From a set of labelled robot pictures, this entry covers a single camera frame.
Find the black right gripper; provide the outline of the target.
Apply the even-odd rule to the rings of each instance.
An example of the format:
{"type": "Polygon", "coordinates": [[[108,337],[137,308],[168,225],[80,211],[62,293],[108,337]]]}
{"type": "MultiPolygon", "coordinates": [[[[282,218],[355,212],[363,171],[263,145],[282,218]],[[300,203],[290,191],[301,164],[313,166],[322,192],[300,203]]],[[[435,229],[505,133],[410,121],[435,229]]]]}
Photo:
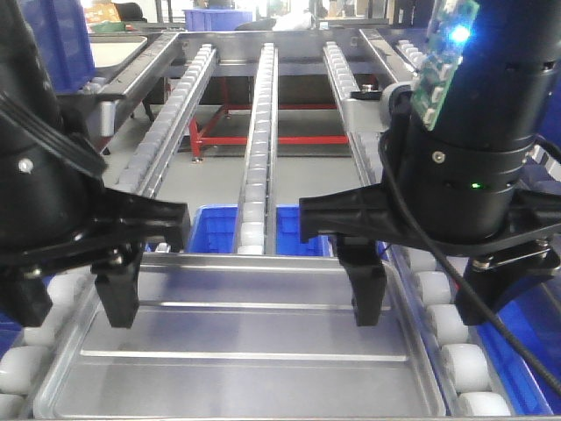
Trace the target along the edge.
{"type": "Polygon", "coordinates": [[[464,279],[497,314],[560,272],[550,239],[560,197],[518,187],[526,149],[481,151],[424,139],[394,154],[380,140],[380,183],[299,202],[301,237],[337,234],[357,326],[379,322],[387,275],[376,242],[469,257],[464,279]]]}

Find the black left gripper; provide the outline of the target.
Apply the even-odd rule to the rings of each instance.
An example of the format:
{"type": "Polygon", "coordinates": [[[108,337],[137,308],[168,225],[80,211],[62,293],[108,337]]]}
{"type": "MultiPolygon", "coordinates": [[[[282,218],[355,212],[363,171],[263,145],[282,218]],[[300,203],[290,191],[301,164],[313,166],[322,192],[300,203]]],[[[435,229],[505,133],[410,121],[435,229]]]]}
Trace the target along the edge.
{"type": "Polygon", "coordinates": [[[94,263],[96,292],[110,326],[131,328],[147,240],[179,251],[188,207],[104,187],[85,175],[86,157],[105,162],[80,133],[64,137],[68,159],[25,131],[1,136],[1,311],[23,327],[41,327],[53,302],[42,281],[94,263]]]}

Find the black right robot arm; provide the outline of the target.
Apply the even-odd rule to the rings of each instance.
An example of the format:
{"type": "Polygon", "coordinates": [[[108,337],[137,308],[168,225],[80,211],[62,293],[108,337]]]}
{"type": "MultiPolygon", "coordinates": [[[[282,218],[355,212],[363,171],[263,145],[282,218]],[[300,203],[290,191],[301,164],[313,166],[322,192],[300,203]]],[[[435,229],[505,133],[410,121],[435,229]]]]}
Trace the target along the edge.
{"type": "Polygon", "coordinates": [[[358,320],[378,320],[370,241],[468,260],[455,303],[479,325],[558,271],[558,195],[524,189],[560,74],[557,1],[459,1],[432,19],[428,55],[380,138],[378,184],[300,201],[302,239],[333,234],[358,320]]]}

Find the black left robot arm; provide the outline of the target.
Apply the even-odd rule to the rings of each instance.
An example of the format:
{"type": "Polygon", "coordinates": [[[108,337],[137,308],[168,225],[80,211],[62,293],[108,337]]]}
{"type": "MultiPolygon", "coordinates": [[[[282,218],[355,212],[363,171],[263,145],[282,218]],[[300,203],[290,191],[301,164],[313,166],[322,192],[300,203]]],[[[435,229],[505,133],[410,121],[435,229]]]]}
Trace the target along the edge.
{"type": "Polygon", "coordinates": [[[88,267],[110,324],[128,328],[147,240],[182,248],[187,205],[109,189],[105,168],[82,122],[60,107],[18,3],[2,2],[1,309],[20,325],[46,320],[46,276],[88,267]]]}

